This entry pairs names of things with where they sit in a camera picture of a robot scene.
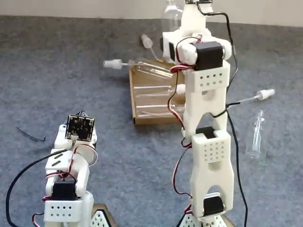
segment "red wire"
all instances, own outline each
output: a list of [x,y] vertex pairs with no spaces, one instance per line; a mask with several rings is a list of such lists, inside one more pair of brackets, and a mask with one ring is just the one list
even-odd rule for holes
[[187,192],[179,192],[177,190],[177,187],[176,187],[176,175],[177,175],[177,171],[178,171],[178,168],[179,168],[179,165],[180,165],[180,162],[181,162],[181,159],[183,158],[183,156],[185,155],[185,153],[187,152],[187,150],[189,150],[191,147],[188,147],[186,148],[186,150],[183,152],[183,154],[181,155],[181,157],[179,158],[179,160],[177,161],[177,164],[175,166],[175,169],[174,169],[174,172],[172,174],[172,186],[175,190],[175,192],[179,195],[188,195],[190,198],[193,198],[191,194],[187,193]]

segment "gray carpet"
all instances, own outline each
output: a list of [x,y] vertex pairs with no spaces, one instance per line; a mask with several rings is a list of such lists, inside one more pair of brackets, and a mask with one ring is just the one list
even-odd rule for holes
[[[105,59],[151,57],[139,46],[138,36],[146,33],[157,43],[160,22],[0,17],[0,28],[0,226],[8,226],[4,202],[13,178],[25,165],[49,154],[58,126],[80,109],[96,118],[98,130],[100,159],[88,185],[95,201],[106,203],[122,227],[175,226],[188,203],[171,186],[175,162],[183,152],[179,126],[134,127],[127,69],[102,66]],[[224,24],[209,28],[215,36],[227,37]],[[301,226],[303,28],[232,25],[232,33],[241,69],[228,100],[263,88],[277,90],[268,101],[230,111],[241,151],[250,117],[263,108],[271,122],[268,165],[258,166],[240,155],[248,226]],[[46,136],[46,142],[31,141],[16,127]],[[235,169],[234,143],[232,150]],[[183,190],[189,189],[191,164],[188,153],[178,173]],[[13,191],[11,215],[19,226],[32,226],[31,215],[43,210],[44,166],[26,172]],[[237,181],[234,209],[227,216],[235,226],[243,225]]]

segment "perforated bracket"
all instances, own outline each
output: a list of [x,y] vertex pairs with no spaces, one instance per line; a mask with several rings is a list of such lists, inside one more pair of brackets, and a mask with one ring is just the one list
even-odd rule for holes
[[46,201],[44,222],[79,222],[82,201]]
[[97,210],[91,219],[91,227],[111,227],[104,210]]
[[182,217],[176,227],[232,227],[227,225],[221,215],[212,219],[199,221],[194,215],[186,214]]
[[224,88],[229,85],[230,64],[223,61],[223,66],[210,70],[192,71],[187,77],[186,90],[202,92]]

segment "hole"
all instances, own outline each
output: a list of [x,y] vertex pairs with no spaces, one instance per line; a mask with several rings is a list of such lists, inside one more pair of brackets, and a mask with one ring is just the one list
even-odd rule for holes
[[60,162],[61,162],[61,161],[57,161],[57,162],[55,162],[54,164],[52,164],[52,166],[56,166],[56,165],[58,165]]
[[63,156],[63,154],[57,155],[54,159],[60,158],[61,156]]

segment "black cable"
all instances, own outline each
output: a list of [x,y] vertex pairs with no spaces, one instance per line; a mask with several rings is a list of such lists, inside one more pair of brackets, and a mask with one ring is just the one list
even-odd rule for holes
[[218,117],[221,117],[223,114],[225,114],[227,112],[227,109],[232,106],[232,105],[240,105],[241,103],[240,102],[237,102],[237,103],[228,103],[225,105],[225,110],[223,110],[221,113],[217,114],[217,115],[212,115],[210,114],[213,118],[218,118]]
[[32,139],[33,141],[36,141],[36,142],[45,142],[45,139],[46,139],[46,136],[44,136],[43,140],[41,139],[38,139],[36,137],[33,137],[31,135],[29,135],[28,133],[26,133],[25,131],[23,131],[22,129],[20,129],[19,127],[17,127],[17,129],[22,132],[25,136],[28,136],[30,139]]
[[248,217],[248,206],[247,206],[247,203],[246,203],[245,195],[244,195],[244,192],[243,192],[243,189],[242,189],[241,178],[240,178],[240,170],[239,170],[239,168],[240,168],[239,167],[239,143],[238,143],[238,138],[237,138],[236,130],[235,130],[234,125],[232,123],[231,116],[228,113],[228,111],[226,111],[226,112],[227,112],[228,121],[229,121],[229,123],[231,125],[231,128],[232,128],[232,135],[233,135],[233,138],[235,140],[235,145],[236,145],[237,178],[238,178],[238,184],[239,184],[241,196],[242,196],[242,199],[243,199],[243,202],[244,202],[244,205],[245,205],[244,227],[246,227],[247,217]]
[[232,84],[232,82],[233,82],[233,79],[235,78],[235,76],[236,76],[236,74],[237,74],[237,72],[238,72],[238,70],[239,70],[238,59],[237,59],[237,57],[236,57],[236,48],[235,48],[235,44],[234,44],[234,41],[233,41],[233,38],[232,38],[232,31],[231,31],[231,25],[230,25],[229,17],[228,17],[228,15],[227,15],[226,13],[224,13],[224,12],[204,13],[204,12],[202,12],[201,7],[200,7],[200,5],[199,5],[198,2],[196,2],[196,5],[197,5],[197,7],[198,7],[199,12],[200,12],[203,16],[217,16],[217,15],[223,15],[223,16],[225,16],[225,18],[226,18],[226,26],[227,26],[227,31],[228,31],[228,37],[229,37],[229,40],[230,40],[231,45],[232,45],[232,54],[233,54],[233,58],[234,58],[234,61],[235,61],[235,67],[236,67],[236,68],[235,68],[235,71],[234,71],[234,73],[233,73],[233,75],[232,75],[232,77],[231,77],[231,79],[230,79],[229,86],[228,86],[227,89],[226,89],[226,92],[228,92],[228,90],[229,90],[229,88],[230,88],[230,86],[231,86],[231,84]]
[[37,160],[37,161],[35,161],[35,162],[29,164],[29,165],[26,166],[23,170],[21,170],[21,172],[15,177],[15,179],[13,180],[13,182],[12,182],[12,183],[10,184],[10,186],[9,186],[9,190],[8,190],[8,192],[7,192],[7,194],[6,194],[6,201],[5,201],[6,219],[7,219],[7,221],[8,221],[8,223],[9,223],[10,226],[12,226],[12,227],[19,227],[19,226],[17,226],[16,224],[14,224],[14,223],[11,221],[11,219],[10,219],[10,214],[9,214],[9,199],[10,199],[10,194],[11,194],[11,192],[12,192],[12,190],[13,190],[13,187],[15,186],[17,180],[23,175],[23,173],[25,173],[25,172],[26,172],[29,168],[31,168],[32,166],[36,165],[36,164],[39,163],[39,162],[42,162],[43,160],[48,159],[49,157],[52,157],[52,156],[55,156],[55,155],[59,155],[59,154],[61,154],[61,153],[63,153],[63,152],[66,152],[66,151],[72,149],[73,146],[75,145],[75,143],[76,143],[76,141],[73,141],[73,142],[72,142],[72,146],[71,146],[70,148],[66,148],[66,149],[63,149],[63,150],[56,151],[56,152],[54,152],[54,153],[52,153],[52,154],[50,154],[50,155],[47,155],[47,156],[45,156],[45,157],[43,157],[43,158],[41,158],[41,159],[39,159],[39,160]]

